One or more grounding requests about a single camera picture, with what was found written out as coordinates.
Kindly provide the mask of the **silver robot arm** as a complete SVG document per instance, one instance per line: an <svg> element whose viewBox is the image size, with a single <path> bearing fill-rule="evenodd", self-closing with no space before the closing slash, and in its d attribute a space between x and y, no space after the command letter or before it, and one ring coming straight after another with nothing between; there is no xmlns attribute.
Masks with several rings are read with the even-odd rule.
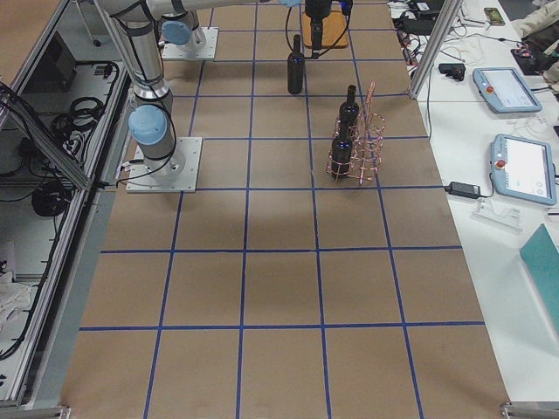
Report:
<svg viewBox="0 0 559 419"><path fill-rule="evenodd" d="M170 10L162 12L155 20L165 41L163 58L175 61L214 59L218 28L202 27L197 12L239 4L239 1L172 1ZM310 59L318 59L337 48L345 39L352 7L351 1L342 1L341 10L336 13L336 17L331 17L333 11L330 1L306 1L305 40L291 41L288 43L289 48L295 51L305 45L311 51Z"/></svg>
<svg viewBox="0 0 559 419"><path fill-rule="evenodd" d="M97 1L104 23L132 80L136 108L128 130L143 154L145 173L130 182L168 187L184 165L171 119L173 95L162 71L157 21L146 1Z"/></svg>

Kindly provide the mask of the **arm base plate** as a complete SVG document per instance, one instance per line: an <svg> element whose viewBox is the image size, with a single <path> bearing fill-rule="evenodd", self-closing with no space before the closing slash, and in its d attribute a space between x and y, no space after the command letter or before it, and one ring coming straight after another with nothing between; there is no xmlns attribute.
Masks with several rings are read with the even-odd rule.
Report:
<svg viewBox="0 0 559 419"><path fill-rule="evenodd" d="M174 154L167 161L145 160L139 146L131 166L126 191L130 193L194 193L202 153L201 137L179 137Z"/></svg>
<svg viewBox="0 0 559 419"><path fill-rule="evenodd" d="M200 26L183 45L166 40L162 50L164 61L214 60L217 51L217 27Z"/></svg>

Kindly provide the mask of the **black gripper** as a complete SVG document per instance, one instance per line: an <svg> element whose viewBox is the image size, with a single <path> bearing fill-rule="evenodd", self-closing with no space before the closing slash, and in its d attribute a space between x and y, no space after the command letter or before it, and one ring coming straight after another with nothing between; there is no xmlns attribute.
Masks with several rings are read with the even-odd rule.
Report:
<svg viewBox="0 0 559 419"><path fill-rule="evenodd" d="M349 16L353 8L352 0L338 0L341 5L342 15ZM304 10L311 18L311 58L318 58L322 50L323 22L322 18L330 15L332 10L332 0L305 0Z"/></svg>

